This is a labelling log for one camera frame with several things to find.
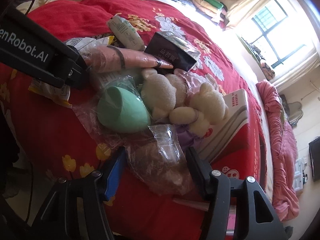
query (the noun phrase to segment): green egg-shaped object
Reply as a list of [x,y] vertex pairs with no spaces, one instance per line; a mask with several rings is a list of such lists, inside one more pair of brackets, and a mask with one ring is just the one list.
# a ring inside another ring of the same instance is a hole
[[130,91],[109,87],[99,100],[100,123],[119,133],[135,133],[150,125],[150,115],[142,101]]

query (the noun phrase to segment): white cylindrical package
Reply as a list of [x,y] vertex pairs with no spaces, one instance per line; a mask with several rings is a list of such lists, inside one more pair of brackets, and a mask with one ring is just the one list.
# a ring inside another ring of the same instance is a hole
[[118,15],[114,15],[107,22],[107,25],[126,49],[144,51],[144,42],[129,21]]

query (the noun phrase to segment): black monitor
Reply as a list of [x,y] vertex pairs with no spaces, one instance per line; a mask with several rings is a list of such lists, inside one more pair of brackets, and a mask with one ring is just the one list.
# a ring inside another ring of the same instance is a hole
[[309,143],[313,181],[320,179],[320,137]]

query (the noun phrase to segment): pink blanket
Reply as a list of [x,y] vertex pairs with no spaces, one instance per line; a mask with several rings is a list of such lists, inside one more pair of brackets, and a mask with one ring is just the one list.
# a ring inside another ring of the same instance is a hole
[[297,144],[290,124],[281,122],[281,103],[276,88],[264,80],[256,84],[268,117],[273,162],[273,201],[281,221],[299,214],[299,200],[292,187],[298,156]]

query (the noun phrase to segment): black box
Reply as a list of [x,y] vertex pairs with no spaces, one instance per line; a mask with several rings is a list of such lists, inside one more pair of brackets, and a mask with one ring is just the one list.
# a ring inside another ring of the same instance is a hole
[[[172,32],[156,32],[144,52],[171,63],[173,69],[180,68],[184,71],[189,71],[201,54],[196,47]],[[170,69],[157,70],[161,74],[173,73]]]

